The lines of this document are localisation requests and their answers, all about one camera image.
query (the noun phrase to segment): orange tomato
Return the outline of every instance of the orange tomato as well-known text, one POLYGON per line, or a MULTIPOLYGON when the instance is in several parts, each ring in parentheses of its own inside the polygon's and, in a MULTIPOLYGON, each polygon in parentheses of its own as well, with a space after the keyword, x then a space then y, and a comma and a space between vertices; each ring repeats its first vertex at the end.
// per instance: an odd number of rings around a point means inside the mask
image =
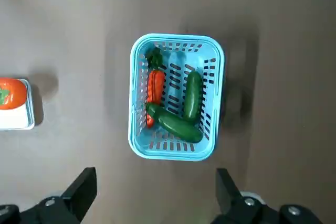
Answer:
POLYGON ((11 110, 27 101, 27 88, 19 80, 0 78, 0 110, 11 110))

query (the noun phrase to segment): cucumber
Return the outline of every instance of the cucumber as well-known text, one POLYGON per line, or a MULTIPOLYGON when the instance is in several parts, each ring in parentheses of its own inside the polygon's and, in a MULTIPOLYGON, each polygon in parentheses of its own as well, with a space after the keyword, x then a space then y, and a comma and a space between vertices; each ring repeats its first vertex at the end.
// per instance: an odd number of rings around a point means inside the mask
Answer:
POLYGON ((147 113, 159 123, 161 127, 189 143, 198 143, 203 133, 188 121, 165 110, 155 103, 146 104, 147 113))
POLYGON ((195 123, 202 103, 202 77, 197 71, 188 74, 184 99, 183 119, 195 123))

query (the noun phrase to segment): screw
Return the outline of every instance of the screw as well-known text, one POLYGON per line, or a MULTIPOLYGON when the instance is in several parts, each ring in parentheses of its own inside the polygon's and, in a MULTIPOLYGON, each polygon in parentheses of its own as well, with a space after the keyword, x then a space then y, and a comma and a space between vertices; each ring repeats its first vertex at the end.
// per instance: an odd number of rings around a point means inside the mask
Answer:
POLYGON ((254 200, 252 198, 247 198, 245 199, 245 203, 248 205, 248 206, 254 206, 254 200))
POLYGON ((1 216, 1 215, 5 215, 5 214, 8 213, 8 212, 9 212, 9 210, 8 210, 8 206, 6 206, 5 208, 3 208, 3 209, 0 210, 0 216, 1 216))
POLYGON ((298 209, 297 207, 289 207, 288 211, 292 214, 292 215, 299 215, 300 214, 300 209, 298 209))
POLYGON ((46 207, 49 207, 55 203, 55 198, 52 198, 46 202, 46 207))

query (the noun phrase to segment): toy vegetable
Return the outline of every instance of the toy vegetable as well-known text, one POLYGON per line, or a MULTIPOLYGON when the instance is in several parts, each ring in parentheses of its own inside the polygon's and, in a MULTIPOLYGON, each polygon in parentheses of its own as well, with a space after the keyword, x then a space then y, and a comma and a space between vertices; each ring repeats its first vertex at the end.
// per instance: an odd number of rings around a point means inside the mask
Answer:
MULTIPOLYGON (((161 70, 158 70, 159 66, 162 65, 160 49, 154 48, 153 50, 149 50, 146 53, 145 58, 148 61, 148 68, 154 68, 148 78, 147 102, 153 102, 159 105, 164 83, 164 73, 161 70)), ((154 119, 149 114, 146 115, 146 120, 148 128, 154 126, 154 119)))
POLYGON ((22 106, 27 101, 27 88, 19 80, 0 78, 0 110, 22 106))
POLYGON ((188 74, 183 119, 195 123, 198 120, 202 103, 203 80, 197 71, 188 74))
POLYGON ((159 105, 147 103, 146 111, 161 127, 174 134, 174 136, 178 136, 189 143, 198 143, 202 140, 203 134, 199 129, 159 105))

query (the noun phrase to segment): carrot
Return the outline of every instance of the carrot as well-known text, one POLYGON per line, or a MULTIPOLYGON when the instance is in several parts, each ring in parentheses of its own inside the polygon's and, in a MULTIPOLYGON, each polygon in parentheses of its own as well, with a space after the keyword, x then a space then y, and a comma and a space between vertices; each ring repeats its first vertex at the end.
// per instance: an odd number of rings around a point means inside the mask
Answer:
MULTIPOLYGON (((163 91, 164 73, 161 70, 152 70, 148 78, 147 87, 147 102, 153 102, 157 105, 160 104, 161 94, 163 91)), ((147 127, 154 126, 154 119, 150 115, 146 115, 147 127)))

